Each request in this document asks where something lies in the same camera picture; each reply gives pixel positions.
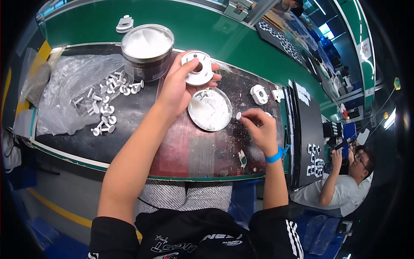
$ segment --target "forearm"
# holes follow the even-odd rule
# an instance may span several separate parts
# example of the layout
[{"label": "forearm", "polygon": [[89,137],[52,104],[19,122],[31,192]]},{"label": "forearm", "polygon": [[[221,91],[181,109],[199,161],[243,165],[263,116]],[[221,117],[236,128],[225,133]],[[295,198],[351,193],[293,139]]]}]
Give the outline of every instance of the forearm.
[{"label": "forearm", "polygon": [[265,192],[263,209],[275,208],[289,204],[282,159],[266,163]]},{"label": "forearm", "polygon": [[334,167],[332,169],[332,172],[329,174],[328,179],[326,179],[325,184],[322,187],[322,190],[320,191],[320,197],[319,197],[319,204],[322,206],[328,206],[331,201],[332,197],[335,193],[335,184],[338,179],[339,170],[341,167]]},{"label": "forearm", "polygon": [[282,11],[279,11],[278,9],[276,9],[276,8],[271,8],[271,10],[275,13],[275,14],[277,14],[277,15],[283,15],[283,12]]},{"label": "forearm", "polygon": [[133,223],[133,205],[144,188],[149,169],[174,117],[155,103],[106,171],[98,216]]}]

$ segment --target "circular hole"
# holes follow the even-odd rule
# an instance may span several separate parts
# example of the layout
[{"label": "circular hole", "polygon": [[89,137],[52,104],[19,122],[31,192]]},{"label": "circular hole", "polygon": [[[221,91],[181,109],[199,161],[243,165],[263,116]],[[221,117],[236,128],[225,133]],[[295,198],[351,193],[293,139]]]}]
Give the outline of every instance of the circular hole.
[{"label": "circular hole", "polygon": [[194,68],[193,72],[198,73],[203,69],[203,64],[198,62],[198,65]]}]

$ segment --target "black tool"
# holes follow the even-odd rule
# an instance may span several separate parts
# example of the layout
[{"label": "black tool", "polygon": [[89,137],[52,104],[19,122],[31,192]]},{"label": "black tool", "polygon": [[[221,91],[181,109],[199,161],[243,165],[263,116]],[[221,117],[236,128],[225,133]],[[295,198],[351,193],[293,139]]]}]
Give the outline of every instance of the black tool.
[{"label": "black tool", "polygon": [[334,150],[338,150],[340,148],[343,148],[346,144],[349,142],[352,142],[353,140],[351,138],[347,138],[345,141],[343,141],[341,144],[337,145]]}]

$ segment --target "white grease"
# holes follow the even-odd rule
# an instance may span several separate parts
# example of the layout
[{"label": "white grease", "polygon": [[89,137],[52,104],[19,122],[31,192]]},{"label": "white grease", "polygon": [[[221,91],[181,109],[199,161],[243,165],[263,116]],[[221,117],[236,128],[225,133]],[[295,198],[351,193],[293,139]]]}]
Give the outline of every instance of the white grease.
[{"label": "white grease", "polygon": [[137,58],[153,58],[167,52],[171,45],[171,39],[164,32],[144,28],[130,35],[125,52]]},{"label": "white grease", "polygon": [[231,114],[223,96],[213,90],[203,90],[202,95],[195,96],[188,105],[191,119],[200,128],[217,131],[227,126]]}]

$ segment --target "white t-shirt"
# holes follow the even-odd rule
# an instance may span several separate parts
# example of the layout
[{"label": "white t-shirt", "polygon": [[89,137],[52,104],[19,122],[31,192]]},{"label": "white t-shirt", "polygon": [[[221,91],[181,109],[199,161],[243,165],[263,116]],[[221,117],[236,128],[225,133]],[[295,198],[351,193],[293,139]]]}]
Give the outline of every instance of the white t-shirt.
[{"label": "white t-shirt", "polygon": [[320,191],[328,176],[329,174],[324,173],[320,181],[311,183],[299,191],[292,193],[290,198],[294,202],[302,205],[323,210],[332,210],[346,205],[358,193],[358,185],[351,176],[338,175],[331,203],[328,206],[321,206],[319,204]]},{"label": "white t-shirt", "polygon": [[371,173],[371,175],[363,180],[359,186],[358,186],[358,192],[357,194],[351,198],[351,201],[348,202],[348,204],[346,204],[345,206],[341,207],[341,215],[342,217],[345,217],[346,215],[354,212],[354,210],[356,210],[361,203],[364,201],[364,199],[366,198],[369,189],[371,188],[371,182],[372,182],[372,177],[374,175],[374,172]]}]

